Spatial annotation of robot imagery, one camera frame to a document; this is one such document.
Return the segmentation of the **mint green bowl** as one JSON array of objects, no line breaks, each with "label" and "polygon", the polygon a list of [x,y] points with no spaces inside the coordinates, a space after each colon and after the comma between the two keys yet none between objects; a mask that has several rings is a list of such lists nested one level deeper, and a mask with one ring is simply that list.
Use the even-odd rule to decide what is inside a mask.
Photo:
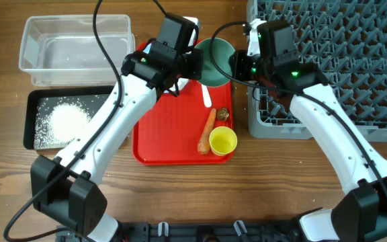
[{"label": "mint green bowl", "polygon": [[[227,84],[230,79],[225,77],[214,66],[210,58],[210,43],[211,39],[207,38],[199,42],[196,48],[204,51],[204,62],[202,67],[202,77],[198,81],[208,87],[220,87]],[[230,57],[235,53],[233,46],[221,38],[215,38],[212,45],[212,56],[215,63],[226,74],[232,75],[230,67]]]}]

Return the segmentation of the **white plastic spoon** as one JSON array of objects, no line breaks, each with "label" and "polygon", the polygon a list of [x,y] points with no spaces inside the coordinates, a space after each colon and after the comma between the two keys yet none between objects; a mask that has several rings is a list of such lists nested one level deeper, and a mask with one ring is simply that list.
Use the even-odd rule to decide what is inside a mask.
[{"label": "white plastic spoon", "polygon": [[210,96],[210,93],[208,91],[208,88],[205,85],[202,85],[201,88],[202,88],[204,106],[206,108],[211,108],[212,107],[212,100],[211,100],[211,96]]}]

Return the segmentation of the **brown mushroom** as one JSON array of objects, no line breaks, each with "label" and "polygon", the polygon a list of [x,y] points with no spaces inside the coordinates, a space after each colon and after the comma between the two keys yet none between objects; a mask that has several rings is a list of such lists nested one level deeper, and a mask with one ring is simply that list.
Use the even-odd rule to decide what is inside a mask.
[{"label": "brown mushroom", "polygon": [[216,112],[216,119],[219,121],[227,121],[229,116],[230,113],[226,108],[220,108]]}]

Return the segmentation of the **yellow plastic cup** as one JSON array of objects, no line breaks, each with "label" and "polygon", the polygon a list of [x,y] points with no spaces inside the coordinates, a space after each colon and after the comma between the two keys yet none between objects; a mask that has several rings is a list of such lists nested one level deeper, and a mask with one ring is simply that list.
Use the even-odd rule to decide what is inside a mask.
[{"label": "yellow plastic cup", "polygon": [[209,143],[215,155],[225,156],[236,149],[238,138],[233,129],[219,126],[210,133]]}]

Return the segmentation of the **orange carrot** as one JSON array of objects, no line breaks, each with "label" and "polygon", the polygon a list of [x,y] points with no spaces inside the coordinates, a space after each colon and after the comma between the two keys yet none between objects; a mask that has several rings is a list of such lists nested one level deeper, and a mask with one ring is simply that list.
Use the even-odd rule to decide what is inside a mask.
[{"label": "orange carrot", "polygon": [[197,145],[197,151],[198,153],[202,155],[207,155],[208,152],[210,151],[210,142],[209,142],[209,137],[210,133],[214,129],[214,122],[216,120],[216,108],[212,108],[210,111],[210,114],[208,116],[208,119],[205,123],[204,130],[201,134],[201,137],[198,141]]}]

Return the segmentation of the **pile of white rice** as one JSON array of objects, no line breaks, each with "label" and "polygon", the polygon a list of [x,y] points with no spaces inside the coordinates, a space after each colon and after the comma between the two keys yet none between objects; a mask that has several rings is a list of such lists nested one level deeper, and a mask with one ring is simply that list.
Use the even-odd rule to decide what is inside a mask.
[{"label": "pile of white rice", "polygon": [[68,145],[90,122],[89,108],[79,97],[44,97],[39,100],[35,121],[34,149],[57,149]]}]

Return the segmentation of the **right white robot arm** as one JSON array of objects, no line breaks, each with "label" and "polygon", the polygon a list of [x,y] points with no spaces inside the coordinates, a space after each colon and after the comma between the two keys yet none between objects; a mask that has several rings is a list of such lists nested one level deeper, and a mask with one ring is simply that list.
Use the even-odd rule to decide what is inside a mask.
[{"label": "right white robot arm", "polygon": [[229,58],[236,82],[291,96],[290,111],[331,162],[344,197],[332,209],[306,212],[295,220],[297,241],[378,241],[387,237],[387,160],[363,137],[315,63],[293,54]]}]

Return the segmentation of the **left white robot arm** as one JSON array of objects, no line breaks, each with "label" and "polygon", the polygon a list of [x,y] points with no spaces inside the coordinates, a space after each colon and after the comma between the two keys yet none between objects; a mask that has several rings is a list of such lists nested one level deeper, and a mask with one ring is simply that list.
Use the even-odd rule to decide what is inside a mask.
[{"label": "left white robot arm", "polygon": [[204,54],[153,43],[148,52],[129,54],[113,93],[87,129],[55,158],[39,156],[32,164],[32,205],[91,241],[119,241],[120,223],[106,213],[108,201],[98,185],[134,125],[179,78],[199,79]]}]

